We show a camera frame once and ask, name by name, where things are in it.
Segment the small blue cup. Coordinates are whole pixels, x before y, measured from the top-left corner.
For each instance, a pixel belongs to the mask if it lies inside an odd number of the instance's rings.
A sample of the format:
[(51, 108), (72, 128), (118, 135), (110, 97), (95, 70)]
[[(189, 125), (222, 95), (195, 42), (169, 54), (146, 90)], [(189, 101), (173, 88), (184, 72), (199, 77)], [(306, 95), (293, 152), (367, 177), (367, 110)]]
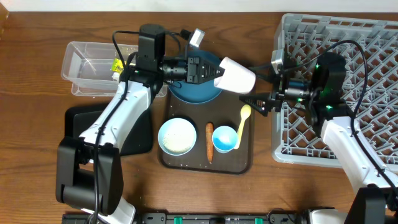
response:
[(237, 132), (229, 126), (220, 126), (212, 134), (215, 149), (222, 154), (233, 150), (238, 143)]

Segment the yellow-green snack wrapper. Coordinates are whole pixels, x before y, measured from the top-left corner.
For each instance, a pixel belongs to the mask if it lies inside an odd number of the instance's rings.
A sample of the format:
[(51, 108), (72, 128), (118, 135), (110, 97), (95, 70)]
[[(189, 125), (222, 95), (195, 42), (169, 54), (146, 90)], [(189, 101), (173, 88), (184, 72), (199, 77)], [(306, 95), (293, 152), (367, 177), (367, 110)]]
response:
[(111, 66), (111, 71), (121, 74), (124, 70), (123, 61), (121, 59), (114, 59), (113, 64)]

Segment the dark blue plate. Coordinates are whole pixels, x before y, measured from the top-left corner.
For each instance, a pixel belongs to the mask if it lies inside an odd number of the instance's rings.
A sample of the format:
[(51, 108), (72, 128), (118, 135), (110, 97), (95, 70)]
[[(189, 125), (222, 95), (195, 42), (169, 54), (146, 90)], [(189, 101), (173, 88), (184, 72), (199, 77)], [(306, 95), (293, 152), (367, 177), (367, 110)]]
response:
[[(204, 50), (192, 50), (188, 53), (189, 57), (204, 57), (210, 62), (219, 65), (221, 60), (213, 53)], [(221, 92), (222, 89), (214, 87), (214, 81), (208, 81), (200, 85), (189, 84), (182, 81), (174, 82), (169, 85), (169, 90), (173, 96), (181, 101), (191, 104), (204, 104), (214, 100)]]

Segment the white and pink cup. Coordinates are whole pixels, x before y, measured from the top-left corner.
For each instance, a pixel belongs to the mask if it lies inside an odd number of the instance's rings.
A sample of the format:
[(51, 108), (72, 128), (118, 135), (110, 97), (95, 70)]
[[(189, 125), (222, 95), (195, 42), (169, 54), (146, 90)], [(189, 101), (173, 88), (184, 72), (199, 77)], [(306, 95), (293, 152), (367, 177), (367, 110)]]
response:
[(224, 74), (214, 79), (214, 87), (239, 94), (248, 94), (255, 85), (256, 75), (234, 60), (225, 57), (220, 67)]

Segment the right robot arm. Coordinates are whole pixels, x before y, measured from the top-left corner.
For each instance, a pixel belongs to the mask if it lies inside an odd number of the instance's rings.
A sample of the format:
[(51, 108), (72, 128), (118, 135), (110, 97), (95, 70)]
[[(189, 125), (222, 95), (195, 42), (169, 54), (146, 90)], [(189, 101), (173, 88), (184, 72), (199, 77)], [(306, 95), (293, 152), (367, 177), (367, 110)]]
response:
[(329, 207), (308, 209), (293, 223), (397, 223), (397, 175), (386, 167), (360, 130), (356, 113), (341, 98), (346, 77), (343, 56), (325, 52), (316, 58), (312, 79), (290, 76), (276, 65), (268, 79), (270, 93), (241, 95), (240, 101), (263, 116), (280, 111), (283, 102), (302, 104), (307, 124), (339, 160), (356, 194), (348, 213)]

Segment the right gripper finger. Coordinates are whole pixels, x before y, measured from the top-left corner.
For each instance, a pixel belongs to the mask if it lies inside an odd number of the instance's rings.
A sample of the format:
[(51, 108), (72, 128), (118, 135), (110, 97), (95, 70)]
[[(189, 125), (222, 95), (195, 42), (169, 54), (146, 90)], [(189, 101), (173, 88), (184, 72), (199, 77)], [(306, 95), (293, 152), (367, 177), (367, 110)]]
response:
[[(273, 83), (275, 79), (274, 69), (271, 63), (248, 67), (248, 69), (256, 75), (256, 78), (264, 80), (268, 83)], [(267, 70), (267, 73), (261, 73), (262, 70)]]
[(240, 95), (239, 100), (249, 105), (252, 109), (263, 116), (267, 116), (273, 109), (273, 100), (269, 93), (254, 95)]

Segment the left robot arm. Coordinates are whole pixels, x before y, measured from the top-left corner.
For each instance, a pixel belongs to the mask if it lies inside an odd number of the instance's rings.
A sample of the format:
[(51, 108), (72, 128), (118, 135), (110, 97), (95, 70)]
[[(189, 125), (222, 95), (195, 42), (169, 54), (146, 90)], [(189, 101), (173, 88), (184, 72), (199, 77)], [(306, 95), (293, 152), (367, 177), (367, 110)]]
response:
[(144, 24), (136, 34), (138, 50), (121, 60), (123, 71), (113, 99), (79, 138), (66, 136), (58, 146), (56, 199), (85, 210), (85, 223), (133, 222), (135, 208), (122, 198), (120, 152), (162, 85), (198, 85), (225, 73), (205, 57), (165, 57), (165, 38), (175, 34), (161, 25)]

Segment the pale yellow plastic spoon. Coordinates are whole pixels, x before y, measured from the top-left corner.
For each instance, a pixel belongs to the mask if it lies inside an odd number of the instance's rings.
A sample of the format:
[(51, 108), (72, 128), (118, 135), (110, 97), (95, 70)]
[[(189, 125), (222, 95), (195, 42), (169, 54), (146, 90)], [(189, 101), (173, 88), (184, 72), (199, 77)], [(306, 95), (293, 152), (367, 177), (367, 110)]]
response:
[(243, 135), (244, 124), (245, 124), (245, 121), (250, 117), (250, 115), (251, 115), (251, 107), (249, 105), (244, 105), (240, 111), (241, 120), (240, 120), (240, 124), (239, 124), (238, 130), (237, 130), (238, 140), (237, 140), (237, 143), (236, 143), (234, 149), (238, 149), (240, 146), (242, 135)]

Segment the light blue bowl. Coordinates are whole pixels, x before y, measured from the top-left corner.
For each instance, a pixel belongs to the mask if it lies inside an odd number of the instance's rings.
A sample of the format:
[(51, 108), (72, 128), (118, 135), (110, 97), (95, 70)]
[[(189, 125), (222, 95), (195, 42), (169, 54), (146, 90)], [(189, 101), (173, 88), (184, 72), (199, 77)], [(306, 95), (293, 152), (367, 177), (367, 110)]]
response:
[(160, 127), (157, 139), (163, 152), (171, 156), (181, 156), (193, 149), (197, 132), (188, 120), (172, 118)]

